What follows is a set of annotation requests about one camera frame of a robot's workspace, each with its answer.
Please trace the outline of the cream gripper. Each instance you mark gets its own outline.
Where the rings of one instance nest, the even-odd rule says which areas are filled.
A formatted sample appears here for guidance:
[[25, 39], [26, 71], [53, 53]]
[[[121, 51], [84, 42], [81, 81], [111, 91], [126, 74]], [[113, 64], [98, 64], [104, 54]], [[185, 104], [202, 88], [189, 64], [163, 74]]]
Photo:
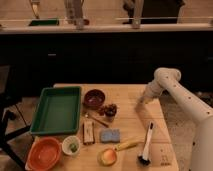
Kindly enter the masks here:
[[147, 104], [160, 96], [160, 87], [155, 83], [148, 83], [140, 97], [140, 102]]

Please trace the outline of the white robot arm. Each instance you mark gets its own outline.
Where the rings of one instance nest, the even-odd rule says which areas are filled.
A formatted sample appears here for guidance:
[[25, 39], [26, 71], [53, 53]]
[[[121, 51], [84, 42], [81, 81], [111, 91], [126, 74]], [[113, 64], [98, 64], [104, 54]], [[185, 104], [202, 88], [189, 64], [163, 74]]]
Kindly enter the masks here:
[[196, 124], [193, 139], [190, 171], [213, 171], [213, 107], [183, 87], [179, 81], [181, 72], [175, 68], [158, 68], [149, 82], [140, 102], [147, 104], [168, 91], [176, 103]]

